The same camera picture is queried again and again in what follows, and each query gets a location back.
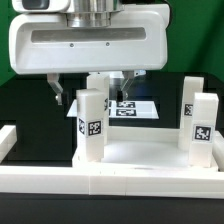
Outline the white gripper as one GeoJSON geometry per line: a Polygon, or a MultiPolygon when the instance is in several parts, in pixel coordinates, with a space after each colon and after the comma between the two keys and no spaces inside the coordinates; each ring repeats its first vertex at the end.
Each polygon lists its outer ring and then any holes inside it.
{"type": "Polygon", "coordinates": [[[105,28],[70,28],[63,14],[23,14],[9,29],[9,57],[18,74],[47,74],[62,104],[58,73],[123,71],[116,101],[128,98],[130,70],[159,70],[167,62],[168,11],[125,9],[105,28]]]}

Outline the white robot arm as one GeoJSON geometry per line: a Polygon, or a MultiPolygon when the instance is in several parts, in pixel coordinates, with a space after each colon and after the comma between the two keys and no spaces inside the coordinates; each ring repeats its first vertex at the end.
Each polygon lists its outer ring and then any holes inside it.
{"type": "Polygon", "coordinates": [[[62,73],[121,73],[116,99],[134,77],[167,62],[168,4],[121,0],[11,0],[9,58],[18,74],[45,74],[62,99],[62,73]]]}

